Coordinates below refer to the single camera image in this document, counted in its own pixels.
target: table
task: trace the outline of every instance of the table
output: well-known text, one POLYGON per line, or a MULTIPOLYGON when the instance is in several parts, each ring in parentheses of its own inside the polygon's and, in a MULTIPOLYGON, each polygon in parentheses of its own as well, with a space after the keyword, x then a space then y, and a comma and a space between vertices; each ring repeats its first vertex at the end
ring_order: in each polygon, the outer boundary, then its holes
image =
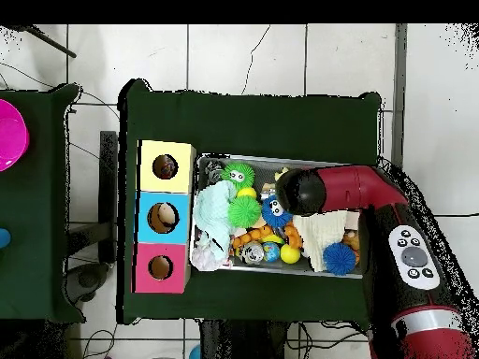
POLYGON ((0 250, 0 318, 81 322, 64 296, 65 111, 80 87, 63 84, 47 93, 0 91, 22 114, 28 151, 0 172, 0 227, 11 243, 0 250))
POLYGON ((184 294, 132 294, 139 139, 190 143, 196 152, 375 165, 381 98, 156 93, 130 80, 119 97, 117 319, 346 320, 367 325, 361 280, 194 268, 184 294))

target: blue box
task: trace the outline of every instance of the blue box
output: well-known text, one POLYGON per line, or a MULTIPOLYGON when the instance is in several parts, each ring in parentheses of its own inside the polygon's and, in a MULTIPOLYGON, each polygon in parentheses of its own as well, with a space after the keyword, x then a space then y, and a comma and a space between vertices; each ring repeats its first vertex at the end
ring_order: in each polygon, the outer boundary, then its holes
POLYGON ((140 192, 138 242, 186 244, 189 239, 190 196, 189 194, 140 192), (175 228, 166 234, 156 233, 148 225, 148 212, 158 203, 169 203, 175 207, 180 218, 175 228))

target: light blue cloth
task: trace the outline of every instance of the light blue cloth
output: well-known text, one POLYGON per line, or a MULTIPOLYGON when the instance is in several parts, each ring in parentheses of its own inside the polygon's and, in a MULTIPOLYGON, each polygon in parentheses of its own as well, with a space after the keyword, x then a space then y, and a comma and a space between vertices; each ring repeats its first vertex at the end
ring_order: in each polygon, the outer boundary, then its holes
POLYGON ((236 231, 228 219, 229 204, 235 196, 235 185, 222 180, 199 192, 193 207, 196 226, 203 232, 197 246, 208 247, 217 261, 228 257, 230 236, 236 231))

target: blue spiky ball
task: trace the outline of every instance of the blue spiky ball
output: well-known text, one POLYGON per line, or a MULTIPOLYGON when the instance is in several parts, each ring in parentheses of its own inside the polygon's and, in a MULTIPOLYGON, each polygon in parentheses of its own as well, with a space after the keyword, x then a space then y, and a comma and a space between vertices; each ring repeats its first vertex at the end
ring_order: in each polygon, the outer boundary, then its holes
POLYGON ((336 242, 323 251, 327 271, 334 275, 346 275, 356 264, 356 256, 347 245, 336 242))
POLYGON ((271 227, 284 227, 293 219, 293 215, 286 212, 276 199, 276 195, 272 195, 263 201, 261 208, 263 219, 271 227))

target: circular hole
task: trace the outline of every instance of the circular hole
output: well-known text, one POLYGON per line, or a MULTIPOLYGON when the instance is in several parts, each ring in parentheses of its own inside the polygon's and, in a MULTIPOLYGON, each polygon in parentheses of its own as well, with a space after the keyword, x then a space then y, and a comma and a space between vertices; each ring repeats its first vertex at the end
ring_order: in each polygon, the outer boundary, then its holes
POLYGON ((173 262, 167 256, 155 256, 148 263, 148 271, 156 280, 165 280, 173 272, 173 262))
POLYGON ((178 163, 169 154, 160 154, 153 161, 153 174, 163 180, 174 178, 178 172, 178 163))
POLYGON ((154 204, 148 212, 148 225, 158 234, 171 233, 179 221, 178 211, 168 202, 154 204))

